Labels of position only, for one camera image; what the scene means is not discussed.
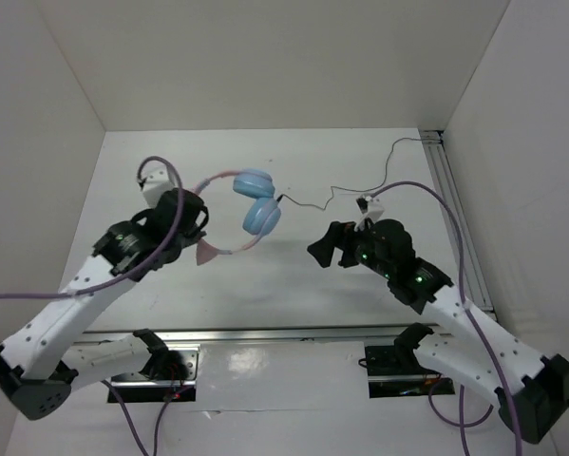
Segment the pink blue cat-ear headphones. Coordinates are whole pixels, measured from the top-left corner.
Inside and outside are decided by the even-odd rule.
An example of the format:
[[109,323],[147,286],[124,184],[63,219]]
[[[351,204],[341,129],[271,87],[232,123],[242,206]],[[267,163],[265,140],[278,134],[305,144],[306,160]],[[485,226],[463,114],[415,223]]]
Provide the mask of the pink blue cat-ear headphones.
[[246,244],[233,249],[219,249],[203,238],[198,241],[196,264],[202,266],[216,257],[232,256],[248,251],[270,235],[277,226],[281,210],[280,199],[275,197],[275,186],[270,174],[251,168],[223,171],[202,180],[192,190],[199,196],[213,181],[232,177],[233,191],[254,201],[242,223],[242,229],[253,238]]

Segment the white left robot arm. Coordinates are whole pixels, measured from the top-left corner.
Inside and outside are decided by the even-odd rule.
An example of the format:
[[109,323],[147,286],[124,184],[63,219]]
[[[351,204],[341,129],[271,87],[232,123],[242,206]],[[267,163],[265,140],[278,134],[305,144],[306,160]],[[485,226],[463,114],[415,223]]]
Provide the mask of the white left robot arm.
[[30,421],[42,419],[75,390],[122,374],[183,379],[187,366],[157,334],[140,329],[83,348],[81,334],[149,272],[176,261],[204,236],[208,209],[188,190],[164,192],[157,205],[118,222],[95,243],[64,299],[48,303],[0,341],[0,390]]

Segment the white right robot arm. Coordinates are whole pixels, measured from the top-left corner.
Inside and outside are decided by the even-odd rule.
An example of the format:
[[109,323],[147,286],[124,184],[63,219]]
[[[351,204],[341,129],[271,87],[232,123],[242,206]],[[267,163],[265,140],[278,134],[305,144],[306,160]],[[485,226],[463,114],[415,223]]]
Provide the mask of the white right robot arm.
[[402,223],[384,219],[358,229],[334,221],[308,253],[328,268],[336,250],[342,268],[364,266],[384,278],[393,296],[436,323],[448,337],[413,324],[398,337],[399,369],[438,371],[496,407],[505,425],[536,445],[569,409],[569,361],[523,343],[469,300],[448,275],[416,255]]

